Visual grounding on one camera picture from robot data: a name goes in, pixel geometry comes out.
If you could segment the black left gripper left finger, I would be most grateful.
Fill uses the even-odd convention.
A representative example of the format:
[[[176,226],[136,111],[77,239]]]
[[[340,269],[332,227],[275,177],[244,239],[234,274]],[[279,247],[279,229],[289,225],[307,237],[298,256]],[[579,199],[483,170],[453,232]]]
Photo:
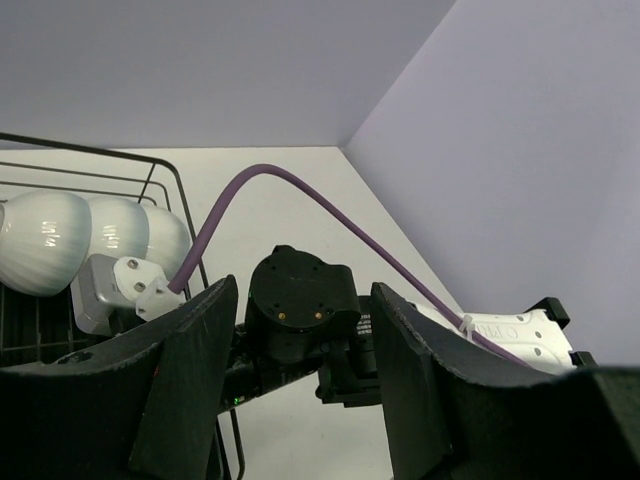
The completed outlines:
[[[204,479],[238,303],[227,276],[51,364],[1,372],[5,479]]]

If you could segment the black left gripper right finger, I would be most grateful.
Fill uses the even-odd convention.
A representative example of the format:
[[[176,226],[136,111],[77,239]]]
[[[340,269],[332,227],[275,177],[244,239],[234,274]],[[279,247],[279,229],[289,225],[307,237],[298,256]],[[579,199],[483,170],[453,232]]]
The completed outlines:
[[[372,333],[397,479],[635,479],[639,372],[554,376],[485,351],[382,283]]]

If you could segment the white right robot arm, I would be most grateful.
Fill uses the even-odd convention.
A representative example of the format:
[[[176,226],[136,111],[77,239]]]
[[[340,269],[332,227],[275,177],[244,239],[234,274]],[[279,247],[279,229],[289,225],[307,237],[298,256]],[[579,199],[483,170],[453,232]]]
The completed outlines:
[[[591,353],[570,345],[564,334],[569,317],[555,297],[516,315],[464,313],[459,326],[433,307],[412,307],[458,337],[481,335],[545,373],[595,362]],[[315,395],[325,404],[380,404],[371,302],[357,293],[349,267],[279,245],[252,273],[220,409],[232,410],[311,374],[318,376]]]

